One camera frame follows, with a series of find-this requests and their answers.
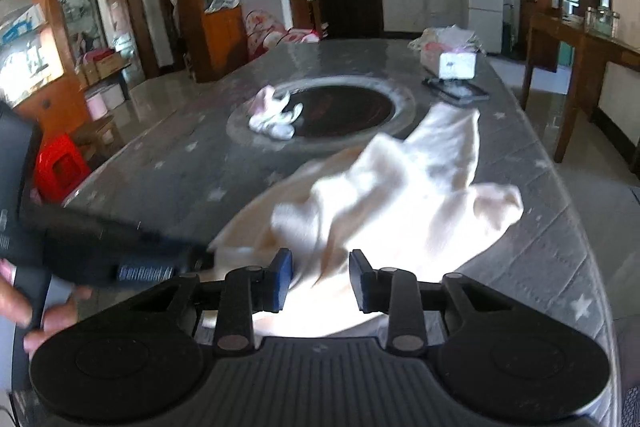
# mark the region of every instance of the black handle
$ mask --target black handle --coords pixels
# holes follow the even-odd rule
[[[51,274],[43,267],[18,267],[16,269],[14,287],[27,297],[31,303],[33,315],[31,315],[31,323],[27,328],[15,327],[11,367],[13,391],[26,391],[31,388],[29,355],[24,350],[23,342],[27,333],[40,328],[50,282]]]

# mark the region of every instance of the small white cloth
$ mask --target small white cloth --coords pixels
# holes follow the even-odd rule
[[[514,186],[470,185],[478,165],[478,110],[439,103],[405,141],[379,134],[364,149],[311,161],[237,214],[213,240],[223,279],[294,256],[283,311],[254,315],[262,335],[323,336],[362,324],[348,253],[419,280],[442,276],[489,248],[522,215]]]
[[[276,140],[290,140],[294,129],[291,125],[302,113],[302,104],[297,103],[292,111],[283,112],[290,100],[289,91],[282,98],[273,98],[275,89],[263,87],[249,106],[249,129],[266,134]]]

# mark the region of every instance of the metal rivet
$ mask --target metal rivet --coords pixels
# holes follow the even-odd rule
[[[424,341],[415,335],[398,335],[392,344],[398,351],[417,351],[424,346]]]
[[[218,341],[218,347],[225,351],[240,351],[248,345],[249,340],[242,335],[225,335]]]

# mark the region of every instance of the plastic bag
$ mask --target plastic bag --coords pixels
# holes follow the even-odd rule
[[[213,0],[204,13],[213,13],[223,9],[235,8],[240,4],[240,0]]]

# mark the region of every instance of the wooden table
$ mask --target wooden table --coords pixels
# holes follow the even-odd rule
[[[125,80],[122,74],[122,71],[127,69],[130,65],[131,63],[128,62],[127,64],[124,64],[123,67],[119,68],[116,71],[113,71],[113,73],[109,74],[108,76],[101,78],[95,84],[85,87],[83,89],[85,95],[91,96],[95,91],[99,90],[101,87],[113,86],[114,84],[117,83],[120,85],[120,89],[122,90],[122,95],[124,96],[124,99],[131,100],[131,95],[129,93],[129,85],[127,84],[127,81]]]
[[[522,86],[522,99],[520,100],[523,109],[526,109],[529,98],[531,77],[535,67],[533,50],[538,39],[556,39],[566,42],[575,50],[569,91],[564,102],[560,134],[554,152],[554,161],[560,163],[574,131],[578,110],[583,110],[590,121],[593,118],[593,112],[598,107],[600,100],[607,62],[613,62],[640,72],[640,50],[597,32],[585,32],[582,25],[544,14],[534,15],[531,18],[529,28],[527,67]],[[640,144],[631,161],[631,170],[636,171],[636,164],[639,162]]]

